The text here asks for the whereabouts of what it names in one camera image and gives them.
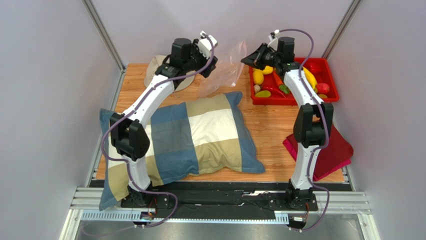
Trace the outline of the yellow lemon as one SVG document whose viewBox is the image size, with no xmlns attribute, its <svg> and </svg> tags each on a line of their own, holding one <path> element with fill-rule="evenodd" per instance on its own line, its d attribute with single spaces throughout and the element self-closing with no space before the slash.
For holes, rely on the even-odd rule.
<svg viewBox="0 0 426 240">
<path fill-rule="evenodd" d="M 264 82 L 264 74 L 261 70 L 254 69 L 252 72 L 253 83 L 255 85 L 262 85 Z"/>
</svg>

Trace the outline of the clear zip top bag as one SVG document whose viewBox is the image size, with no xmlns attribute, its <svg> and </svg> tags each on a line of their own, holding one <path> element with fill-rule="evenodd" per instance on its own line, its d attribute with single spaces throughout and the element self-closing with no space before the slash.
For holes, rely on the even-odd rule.
<svg viewBox="0 0 426 240">
<path fill-rule="evenodd" d="M 247 44 L 243 40 L 227 54 L 219 55 L 216 69 L 208 78 L 201 80 L 197 96 L 205 98 L 216 92 L 220 87 L 235 87 L 244 68 L 241 60 L 247 56 L 247 52 Z"/>
</svg>

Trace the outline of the red chili pepper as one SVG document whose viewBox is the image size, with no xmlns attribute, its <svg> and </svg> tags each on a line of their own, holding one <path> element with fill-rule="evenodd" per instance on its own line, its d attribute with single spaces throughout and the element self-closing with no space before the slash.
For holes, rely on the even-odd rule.
<svg viewBox="0 0 426 240">
<path fill-rule="evenodd" d="M 262 90 L 274 93 L 274 94 L 280 96 L 281 98 L 287 97 L 286 94 L 276 86 L 274 87 L 274 86 L 271 86 L 271 85 L 263 85 L 261 88 L 262 88 Z"/>
</svg>

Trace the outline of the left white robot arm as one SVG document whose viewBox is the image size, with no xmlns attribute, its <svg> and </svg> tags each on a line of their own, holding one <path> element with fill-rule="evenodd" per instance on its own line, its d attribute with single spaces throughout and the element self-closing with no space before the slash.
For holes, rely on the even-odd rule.
<svg viewBox="0 0 426 240">
<path fill-rule="evenodd" d="M 109 129 L 102 140 L 109 140 L 118 153 L 118 158 L 108 155 L 101 149 L 106 159 L 124 162 L 131 189 L 145 195 L 151 180 L 146 165 L 146 154 L 150 140 L 146 126 L 161 103 L 171 95 L 185 79 L 197 74 L 207 78 L 216 68 L 215 48 L 218 42 L 212 36 L 201 32 L 200 38 L 190 40 L 176 38 L 171 45 L 170 54 L 155 71 L 150 84 L 138 99 L 123 113 L 113 113 Z"/>
</svg>

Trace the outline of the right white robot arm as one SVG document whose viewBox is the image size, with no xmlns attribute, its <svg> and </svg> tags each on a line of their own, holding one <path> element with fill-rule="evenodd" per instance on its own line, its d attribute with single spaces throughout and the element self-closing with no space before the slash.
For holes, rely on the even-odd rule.
<svg viewBox="0 0 426 240">
<path fill-rule="evenodd" d="M 294 48 L 294 38 L 274 38 L 269 44 L 262 43 L 241 62 L 258 70 L 274 68 L 299 107 L 293 126 L 296 165 L 285 190 L 285 204 L 290 209 L 300 209 L 313 200 L 314 169 L 321 149 L 329 143 L 334 107 L 315 93 L 303 65 L 295 61 Z"/>
</svg>

